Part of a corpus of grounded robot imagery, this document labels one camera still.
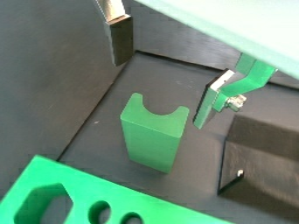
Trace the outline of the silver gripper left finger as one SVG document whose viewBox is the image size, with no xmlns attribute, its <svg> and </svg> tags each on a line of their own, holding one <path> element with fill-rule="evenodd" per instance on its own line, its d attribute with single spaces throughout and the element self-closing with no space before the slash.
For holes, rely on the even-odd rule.
<svg viewBox="0 0 299 224">
<path fill-rule="evenodd" d="M 122 0 L 94 0 L 103 15 L 107 38 L 115 66 L 123 65 L 133 57 L 134 18 L 126 13 Z"/>
</svg>

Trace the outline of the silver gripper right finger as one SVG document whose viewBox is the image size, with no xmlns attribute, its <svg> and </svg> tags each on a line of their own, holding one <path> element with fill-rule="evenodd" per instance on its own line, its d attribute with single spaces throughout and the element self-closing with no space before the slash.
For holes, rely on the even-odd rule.
<svg viewBox="0 0 299 224">
<path fill-rule="evenodd" d="M 217 112 L 232 109 L 238 112 L 246 101 L 246 93 L 262 88 L 277 69 L 266 62 L 242 53 L 233 70 L 226 69 L 206 85 L 193 123 L 202 129 Z"/>
</svg>

